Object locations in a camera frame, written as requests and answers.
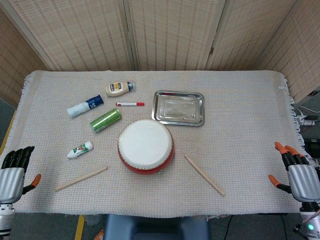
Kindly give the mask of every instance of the red marker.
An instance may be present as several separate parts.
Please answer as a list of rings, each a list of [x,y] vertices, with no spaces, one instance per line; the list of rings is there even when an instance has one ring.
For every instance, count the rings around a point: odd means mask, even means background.
[[[144,102],[116,102],[116,106],[144,106]]]

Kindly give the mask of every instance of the wooden stick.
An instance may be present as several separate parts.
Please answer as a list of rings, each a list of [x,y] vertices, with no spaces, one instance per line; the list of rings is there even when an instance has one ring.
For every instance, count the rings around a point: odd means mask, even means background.
[[[226,195],[225,191],[223,191],[220,187],[218,187],[214,181],[212,181],[212,179],[204,172],[202,171],[202,169],[187,155],[185,154],[184,157],[189,161],[189,163],[195,168],[195,170],[198,171],[198,173],[205,179],[207,180],[208,183],[210,183],[210,185],[212,187],[215,188],[215,190],[217,190],[223,197]]]
[[[85,179],[90,178],[90,177],[92,177],[92,176],[94,176],[94,175],[97,175],[97,174],[99,174],[99,173],[101,173],[101,172],[103,172],[103,171],[105,171],[105,170],[107,170],[107,169],[108,169],[108,167],[107,167],[107,166],[104,166],[104,167],[102,167],[102,168],[100,168],[100,169],[98,169],[98,170],[89,172],[89,173],[87,173],[86,175],[83,175],[83,176],[77,177],[77,178],[75,178],[75,179],[73,179],[73,180],[71,180],[71,181],[68,181],[67,183],[65,183],[65,184],[63,184],[63,185],[61,185],[61,186],[57,186],[54,190],[55,190],[56,192],[58,192],[58,191],[61,190],[61,189],[64,189],[64,188],[66,188],[66,187],[69,187],[70,185],[76,184],[76,183],[78,183],[78,182],[80,182],[80,181],[82,181],[82,180],[85,180]]]

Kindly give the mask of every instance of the stainless steel tray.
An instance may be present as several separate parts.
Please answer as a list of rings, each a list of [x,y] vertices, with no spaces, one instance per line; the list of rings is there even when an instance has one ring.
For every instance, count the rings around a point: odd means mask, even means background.
[[[152,119],[162,124],[201,126],[205,123],[205,97],[198,92],[157,91]]]

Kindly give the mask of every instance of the green cylinder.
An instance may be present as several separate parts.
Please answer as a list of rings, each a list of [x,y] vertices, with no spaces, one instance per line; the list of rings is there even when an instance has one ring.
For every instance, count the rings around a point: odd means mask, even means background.
[[[122,118],[121,113],[118,108],[114,108],[111,111],[108,111],[106,114],[98,117],[96,120],[90,122],[91,128],[96,132],[100,132],[106,127],[109,127],[111,124],[114,124]]]

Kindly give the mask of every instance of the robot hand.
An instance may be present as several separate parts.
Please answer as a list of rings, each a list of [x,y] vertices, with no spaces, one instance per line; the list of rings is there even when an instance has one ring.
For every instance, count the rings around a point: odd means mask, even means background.
[[[302,203],[300,214],[302,222],[297,224],[294,232],[304,239],[320,238],[320,169],[309,165],[309,162],[302,154],[298,153],[293,147],[283,147],[279,142],[275,142],[277,149],[282,156],[285,169],[287,170],[289,184],[281,184],[273,175],[269,175],[269,180],[278,189],[281,189]],[[303,235],[299,228],[306,224],[307,232]]]
[[[25,173],[34,146],[9,152],[3,160],[0,169],[0,238],[9,236],[14,219],[13,204],[19,201],[22,195],[34,189],[41,175],[35,176],[33,182],[24,187]]]

